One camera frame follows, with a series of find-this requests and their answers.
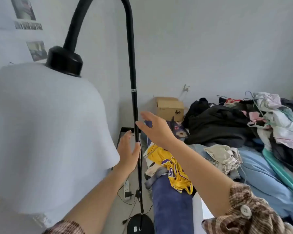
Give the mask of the black metal frame tray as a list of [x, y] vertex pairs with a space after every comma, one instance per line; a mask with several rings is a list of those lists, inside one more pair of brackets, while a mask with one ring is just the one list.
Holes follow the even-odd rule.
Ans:
[[132, 152], [137, 143], [139, 143], [138, 148], [141, 149], [140, 131], [136, 133], [133, 128], [122, 127], [117, 142], [117, 152]]

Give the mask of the black gooseneck floor stand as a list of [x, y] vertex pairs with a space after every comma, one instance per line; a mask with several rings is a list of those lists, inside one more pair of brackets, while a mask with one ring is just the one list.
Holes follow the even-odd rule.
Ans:
[[[79, 0], [71, 19], [70, 27], [63, 47], [52, 47], [48, 52], [46, 66], [57, 72], [81, 77], [83, 61], [80, 55], [75, 53], [78, 36], [82, 27], [83, 20], [93, 0]], [[128, 45], [128, 58], [130, 70], [130, 85], [133, 105], [134, 121], [138, 120], [137, 107], [137, 83], [136, 83], [136, 65], [134, 49], [133, 32], [133, 14], [129, 0], [121, 0], [126, 14], [126, 35]], [[141, 213], [129, 218], [127, 223], [127, 234], [155, 234], [155, 229], [151, 218], [145, 214], [142, 196], [142, 152], [137, 162], [138, 185], [136, 198], [140, 201]]]

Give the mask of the brown plaid right sleeve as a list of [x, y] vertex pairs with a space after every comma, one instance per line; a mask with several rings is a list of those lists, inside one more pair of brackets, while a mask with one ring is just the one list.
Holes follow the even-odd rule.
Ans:
[[225, 215], [202, 221], [206, 234], [293, 234], [293, 226], [265, 199], [256, 197], [248, 185], [232, 185], [229, 203]]

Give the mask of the small tilted wall photo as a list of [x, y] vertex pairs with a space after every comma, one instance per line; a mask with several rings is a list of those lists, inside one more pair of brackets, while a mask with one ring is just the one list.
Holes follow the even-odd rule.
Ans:
[[26, 44], [34, 62], [47, 59], [48, 54], [42, 40], [27, 41]]

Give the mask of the red white patterned garment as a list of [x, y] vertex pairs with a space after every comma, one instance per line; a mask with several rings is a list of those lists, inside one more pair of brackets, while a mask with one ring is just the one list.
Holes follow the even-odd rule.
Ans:
[[223, 105], [226, 106], [226, 107], [234, 107], [238, 103], [240, 103], [241, 101], [242, 101], [241, 99], [227, 98]]

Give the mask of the brown plaid left sleeve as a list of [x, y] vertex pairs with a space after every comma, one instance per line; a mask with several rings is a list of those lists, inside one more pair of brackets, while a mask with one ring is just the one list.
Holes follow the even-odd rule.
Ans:
[[61, 220], [42, 234], [85, 234], [85, 232], [77, 222]]

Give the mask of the person's right hand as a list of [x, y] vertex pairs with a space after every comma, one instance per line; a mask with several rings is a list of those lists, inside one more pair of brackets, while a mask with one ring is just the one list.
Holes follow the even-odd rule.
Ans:
[[140, 115], [142, 119], [152, 122], [152, 134], [147, 137], [157, 146], [169, 150], [171, 144], [176, 141], [176, 137], [167, 122], [149, 111], [143, 111]]

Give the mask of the white power strip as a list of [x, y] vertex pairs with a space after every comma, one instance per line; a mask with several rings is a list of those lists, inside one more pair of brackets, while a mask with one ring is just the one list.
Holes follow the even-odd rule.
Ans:
[[128, 180], [124, 182], [123, 190], [124, 190], [124, 200], [129, 201], [132, 197], [132, 192], [130, 191], [130, 184]]

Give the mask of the person's right forearm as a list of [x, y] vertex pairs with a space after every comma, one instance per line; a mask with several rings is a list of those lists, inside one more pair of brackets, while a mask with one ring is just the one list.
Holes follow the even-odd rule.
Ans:
[[180, 163], [213, 216], [224, 216], [229, 212], [233, 180], [175, 137], [169, 138], [161, 147], [168, 150]]

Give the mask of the purple floral fabric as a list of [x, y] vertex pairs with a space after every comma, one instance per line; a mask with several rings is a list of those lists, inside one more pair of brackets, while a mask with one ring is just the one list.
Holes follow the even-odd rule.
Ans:
[[184, 128], [181, 122], [176, 122], [174, 120], [166, 121], [166, 122], [176, 138], [178, 139], [187, 138], [190, 135], [189, 132]]

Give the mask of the person's left forearm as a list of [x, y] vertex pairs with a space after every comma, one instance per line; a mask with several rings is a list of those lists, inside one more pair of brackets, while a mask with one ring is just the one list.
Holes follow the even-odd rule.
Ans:
[[64, 217], [74, 221], [85, 234], [100, 234], [121, 185], [135, 169], [117, 165]]

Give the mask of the dark blue towel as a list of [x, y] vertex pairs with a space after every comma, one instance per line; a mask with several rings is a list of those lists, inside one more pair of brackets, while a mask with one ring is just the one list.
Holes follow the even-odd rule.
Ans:
[[155, 234], [194, 234], [193, 195], [172, 188], [168, 175], [152, 185]]

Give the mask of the narrow strip wall photo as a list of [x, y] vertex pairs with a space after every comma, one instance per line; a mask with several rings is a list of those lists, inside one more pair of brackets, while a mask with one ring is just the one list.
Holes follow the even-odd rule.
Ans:
[[17, 30], [43, 30], [41, 23], [26, 22], [26, 21], [13, 21]]

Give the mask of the white pink clothes pile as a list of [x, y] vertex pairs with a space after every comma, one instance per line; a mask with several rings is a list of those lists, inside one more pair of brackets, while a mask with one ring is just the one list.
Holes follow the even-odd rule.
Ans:
[[259, 138], [264, 143], [264, 148], [272, 151], [270, 136], [278, 144], [283, 144], [293, 149], [293, 111], [281, 104], [281, 98], [277, 94], [253, 93], [259, 109], [263, 112], [267, 123], [250, 120], [247, 125], [257, 128]]

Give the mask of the brown plaid sleeve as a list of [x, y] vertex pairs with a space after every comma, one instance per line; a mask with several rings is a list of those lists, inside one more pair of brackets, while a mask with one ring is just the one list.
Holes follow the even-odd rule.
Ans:
[[293, 226], [265, 199], [256, 197], [248, 185], [232, 185], [229, 203], [225, 215], [202, 221], [206, 234], [293, 234]]
[[42, 234], [85, 234], [85, 232], [77, 222], [61, 220]]

